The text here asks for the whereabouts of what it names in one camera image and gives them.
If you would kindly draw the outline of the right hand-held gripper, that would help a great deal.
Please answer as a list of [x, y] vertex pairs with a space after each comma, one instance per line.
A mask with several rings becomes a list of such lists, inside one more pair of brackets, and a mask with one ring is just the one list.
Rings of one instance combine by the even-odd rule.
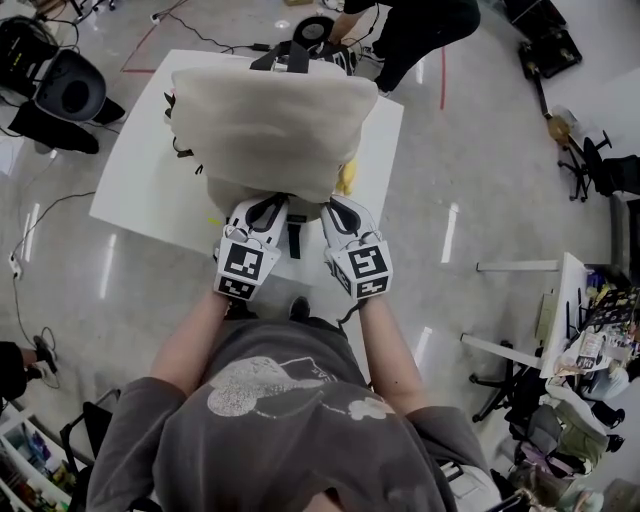
[[393, 265], [387, 242], [371, 213], [360, 204], [332, 195], [321, 209], [331, 275], [355, 301], [388, 291]]

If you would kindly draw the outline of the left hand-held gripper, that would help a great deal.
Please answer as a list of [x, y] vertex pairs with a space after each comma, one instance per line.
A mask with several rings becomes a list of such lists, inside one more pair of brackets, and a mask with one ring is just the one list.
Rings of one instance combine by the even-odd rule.
[[287, 194], [263, 195], [239, 203], [219, 241], [214, 290], [252, 301], [276, 263], [289, 208]]

